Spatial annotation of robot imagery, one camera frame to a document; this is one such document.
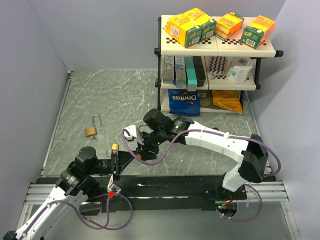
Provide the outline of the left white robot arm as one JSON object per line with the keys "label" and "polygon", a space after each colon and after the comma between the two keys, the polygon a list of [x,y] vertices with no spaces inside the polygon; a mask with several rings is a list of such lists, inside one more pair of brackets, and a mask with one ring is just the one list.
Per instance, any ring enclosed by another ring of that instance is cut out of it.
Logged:
{"label": "left white robot arm", "polygon": [[108,163],[129,163],[134,152],[114,151],[110,159],[98,159],[95,148],[86,146],[80,149],[74,161],[63,171],[52,188],[49,196],[35,214],[19,229],[8,231],[5,240],[47,240],[53,230],[58,228],[66,215],[74,211],[79,220],[93,230],[109,230],[108,223],[103,225],[88,219],[82,209],[98,198],[106,197],[106,212],[110,213],[112,198],[128,198],[114,184],[116,172]]}

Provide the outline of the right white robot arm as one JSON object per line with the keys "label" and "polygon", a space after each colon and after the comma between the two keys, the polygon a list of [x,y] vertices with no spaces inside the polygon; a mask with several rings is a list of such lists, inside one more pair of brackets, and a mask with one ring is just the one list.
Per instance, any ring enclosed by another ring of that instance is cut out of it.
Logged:
{"label": "right white robot arm", "polygon": [[155,108],[143,117],[143,121],[151,129],[150,133],[140,132],[137,126],[130,130],[143,150],[157,150],[159,144],[169,141],[202,147],[233,159],[236,166],[224,174],[218,187],[223,199],[230,199],[243,184],[261,183],[264,178],[269,154],[259,135],[232,135],[189,118],[171,119]]}

